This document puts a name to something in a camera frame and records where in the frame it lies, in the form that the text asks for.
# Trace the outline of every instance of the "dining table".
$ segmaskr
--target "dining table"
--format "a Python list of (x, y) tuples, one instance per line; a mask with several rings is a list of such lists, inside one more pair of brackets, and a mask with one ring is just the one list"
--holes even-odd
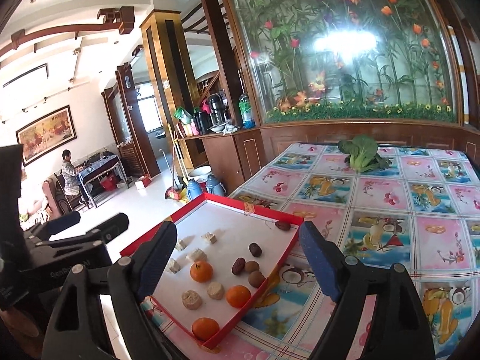
[[(461, 151), (379, 146), (378, 154), (387, 169), (358, 173), (337, 145), (293, 143), (230, 197), (312, 221), (345, 256), (368, 266), (403, 264), (435, 356), (446, 359), (480, 308), (478, 169)], [(214, 350), (198, 346), (150, 298), (142, 308), (189, 359), (307, 360), (335, 303), (301, 249), (293, 250), (261, 301)], [(362, 354), (374, 306), (369, 295), (348, 359)]]
[(90, 165), (86, 166), (79, 174), (78, 179), (80, 180), (85, 193), (88, 196), (89, 203), (92, 203), (94, 208), (97, 207), (97, 203), (95, 202), (95, 198), (92, 196), (90, 189), (87, 188), (87, 184), (91, 183), (96, 179), (100, 179), (105, 173), (110, 172), (112, 170), (116, 170), (121, 180), (125, 183), (127, 188), (128, 180), (127, 175), (125, 174), (125, 170), (123, 169), (122, 162), (120, 161), (117, 155), (108, 155), (100, 157), (97, 161), (91, 163)]

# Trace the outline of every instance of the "person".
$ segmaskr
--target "person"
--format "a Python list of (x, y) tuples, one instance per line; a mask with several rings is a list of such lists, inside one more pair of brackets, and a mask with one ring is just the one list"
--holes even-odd
[(70, 150), (64, 150), (62, 158), (61, 173), (65, 179), (65, 195), (77, 196), (81, 193), (82, 197), (80, 198), (80, 203), (86, 204), (83, 200), (83, 196), (86, 196), (86, 193), (80, 183), (80, 179), (78, 178), (78, 174), (83, 170), (83, 166), (76, 168), (72, 165)]

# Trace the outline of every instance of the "white tile floor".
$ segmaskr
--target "white tile floor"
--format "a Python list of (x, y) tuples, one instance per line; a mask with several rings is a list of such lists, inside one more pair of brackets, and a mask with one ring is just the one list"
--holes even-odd
[[(99, 204), (97, 208), (85, 210), (81, 213), (80, 223), (53, 236), (51, 239), (63, 239), (85, 234), (99, 223), (119, 212), (124, 212), (130, 220), (128, 230), (107, 244), (110, 257), (115, 262), (119, 259), (122, 249), (183, 206), (183, 204), (172, 199), (165, 199), (165, 191), (171, 186), (171, 180), (171, 173), (166, 169), (166, 171), (153, 178), (152, 183), (144, 190), (137, 190), (135, 185), (131, 184), (128, 190), (123, 187), (105, 193), (95, 199)], [(130, 360), (120, 334), (110, 296), (101, 295), (101, 300), (106, 327), (115, 355), (121, 360)]]

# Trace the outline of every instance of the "white crumbly block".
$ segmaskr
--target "white crumbly block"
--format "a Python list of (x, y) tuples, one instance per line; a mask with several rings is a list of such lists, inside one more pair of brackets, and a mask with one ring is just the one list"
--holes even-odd
[(178, 251), (182, 251), (187, 247), (187, 244), (183, 239), (179, 239), (177, 245), (175, 245), (175, 249)]
[(177, 273), (181, 268), (175, 259), (169, 259), (169, 262), (166, 264), (166, 270), (173, 274)]
[(195, 249), (192, 253), (187, 254), (187, 259), (192, 263), (196, 261), (207, 261), (207, 255), (202, 249)]
[(215, 237), (215, 234), (212, 233), (203, 234), (202, 239), (210, 245), (214, 244), (217, 241), (217, 237)]

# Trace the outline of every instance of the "tangerine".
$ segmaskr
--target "tangerine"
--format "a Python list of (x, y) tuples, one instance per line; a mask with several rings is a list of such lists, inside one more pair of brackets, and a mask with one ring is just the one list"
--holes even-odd
[(190, 277), (198, 283), (205, 283), (212, 279), (213, 267), (206, 261), (194, 262), (190, 267)]
[(251, 293), (245, 286), (233, 286), (226, 292), (225, 298), (229, 305), (241, 309), (251, 298)]
[(218, 322), (212, 318), (199, 318), (191, 325), (191, 332), (200, 341), (211, 339), (219, 330)]

